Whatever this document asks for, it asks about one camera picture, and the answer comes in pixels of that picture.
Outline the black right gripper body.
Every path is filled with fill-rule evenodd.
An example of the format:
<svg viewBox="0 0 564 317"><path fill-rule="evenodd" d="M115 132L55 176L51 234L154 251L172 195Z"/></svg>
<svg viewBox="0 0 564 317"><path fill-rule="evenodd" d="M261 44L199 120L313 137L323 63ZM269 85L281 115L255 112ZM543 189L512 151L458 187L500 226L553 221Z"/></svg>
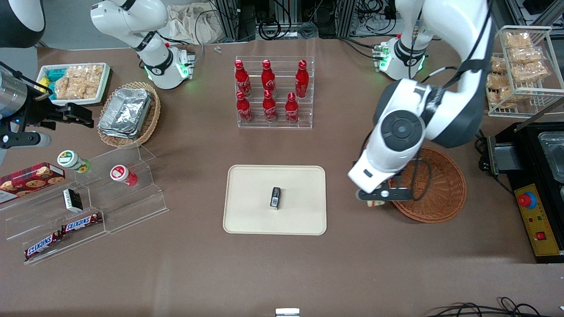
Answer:
<svg viewBox="0 0 564 317"><path fill-rule="evenodd" d="M64 116L59 106L49 98L35 100L34 95L26 97L22 108L17 112L17 124L39 125L41 122L63 122Z"/></svg>

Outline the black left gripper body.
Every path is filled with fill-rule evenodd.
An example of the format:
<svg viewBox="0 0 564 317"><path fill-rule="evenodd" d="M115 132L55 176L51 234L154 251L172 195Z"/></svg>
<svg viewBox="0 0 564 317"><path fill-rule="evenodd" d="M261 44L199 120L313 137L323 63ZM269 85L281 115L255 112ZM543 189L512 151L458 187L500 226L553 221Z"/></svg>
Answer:
<svg viewBox="0 0 564 317"><path fill-rule="evenodd" d="M389 179L389 188L413 189L413 174L397 174Z"/></svg>

